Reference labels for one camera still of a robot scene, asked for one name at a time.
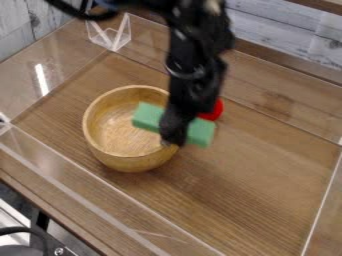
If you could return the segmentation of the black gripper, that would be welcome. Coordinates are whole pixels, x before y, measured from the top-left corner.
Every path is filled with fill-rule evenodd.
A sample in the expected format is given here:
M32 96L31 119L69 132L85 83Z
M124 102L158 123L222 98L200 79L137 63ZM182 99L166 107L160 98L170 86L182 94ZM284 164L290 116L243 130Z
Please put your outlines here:
M183 147L195 115L214 111L227 63L215 57L206 64L186 69L174 57L168 57L166 70L170 74L170 97L159 121L159 134L163 142Z

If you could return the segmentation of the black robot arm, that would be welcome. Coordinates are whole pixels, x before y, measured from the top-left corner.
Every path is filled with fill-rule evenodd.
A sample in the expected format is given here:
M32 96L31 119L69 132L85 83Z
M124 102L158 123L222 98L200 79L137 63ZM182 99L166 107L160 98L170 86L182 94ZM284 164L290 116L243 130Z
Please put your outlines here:
M44 0L80 20L104 21L129 9L159 15L170 31L166 70L170 96L159 121L162 141L186 144L188 126L202 113L214 110L228 63L222 54L234 48L235 35L224 0L99 0L105 9L91 14L64 0Z

